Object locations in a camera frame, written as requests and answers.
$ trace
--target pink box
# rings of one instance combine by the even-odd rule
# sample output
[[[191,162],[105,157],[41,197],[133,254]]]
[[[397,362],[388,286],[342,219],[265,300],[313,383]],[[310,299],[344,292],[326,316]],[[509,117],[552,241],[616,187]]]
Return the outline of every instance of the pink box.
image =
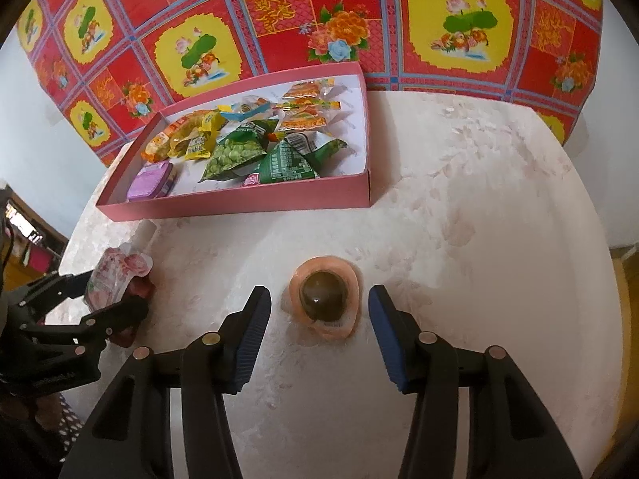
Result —
[[[261,184],[247,187],[232,187],[216,190],[169,195],[127,202],[127,190],[144,160],[140,153],[146,143],[179,115],[190,108],[202,107],[210,101],[250,92],[283,83],[324,79],[339,76],[356,76],[357,88],[349,92],[360,92],[363,106],[362,127],[357,133],[362,137],[363,170],[357,174],[327,176],[314,180],[298,180],[277,184]],[[293,211],[302,209],[349,209],[371,206],[369,170],[369,121],[366,101],[366,86],[359,63],[335,63],[284,70],[243,79],[195,97],[186,98],[156,113],[151,122],[133,142],[115,168],[97,200],[96,206],[114,222],[154,218],[177,218],[230,214],[234,212]]]

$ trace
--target pink cardboard box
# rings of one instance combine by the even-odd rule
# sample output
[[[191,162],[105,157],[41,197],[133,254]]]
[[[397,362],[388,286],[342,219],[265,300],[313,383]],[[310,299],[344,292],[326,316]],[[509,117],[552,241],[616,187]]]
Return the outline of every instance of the pink cardboard box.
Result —
[[[206,161],[185,162],[168,196],[126,201],[127,190],[145,163],[140,153],[172,121],[193,110],[237,102],[242,95],[260,95],[276,101],[292,83],[324,78],[335,78],[335,89],[328,98],[340,101],[343,108],[342,118],[329,123],[328,130],[351,146],[350,153],[335,162],[328,176],[322,173],[322,178],[314,180],[247,187],[242,187],[241,180],[196,184]],[[369,159],[368,106],[359,64],[296,68],[243,79],[186,98],[156,113],[115,168],[96,205],[114,222],[234,212],[365,208],[371,205]]]

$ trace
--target purple box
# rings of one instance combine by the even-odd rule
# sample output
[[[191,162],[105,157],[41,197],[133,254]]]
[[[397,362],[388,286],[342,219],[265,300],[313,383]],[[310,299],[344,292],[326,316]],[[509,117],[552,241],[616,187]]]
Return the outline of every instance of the purple box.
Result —
[[[147,200],[166,196],[175,181],[176,168],[168,160],[145,165],[133,179],[127,191],[127,201]]]

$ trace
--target white marble tabletop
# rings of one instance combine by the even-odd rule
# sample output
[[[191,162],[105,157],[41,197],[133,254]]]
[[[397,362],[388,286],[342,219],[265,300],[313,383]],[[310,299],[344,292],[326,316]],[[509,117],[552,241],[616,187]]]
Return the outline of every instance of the white marble tabletop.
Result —
[[[363,297],[383,283],[451,344],[503,345],[589,477],[617,419],[621,314],[603,229],[571,161],[529,108],[417,92],[368,98],[374,205],[156,221],[157,293],[135,345],[184,347],[241,309],[254,285],[268,287],[273,309],[253,377],[226,398],[244,477],[396,477],[414,396],[389,381],[365,301],[344,342],[321,341],[289,314],[295,268],[336,255],[359,270]],[[61,273],[92,268],[136,229],[95,208],[105,180]],[[67,301],[47,322],[86,312]],[[103,377],[66,393],[81,417],[130,351],[109,344]],[[461,435],[460,455],[466,447]]]

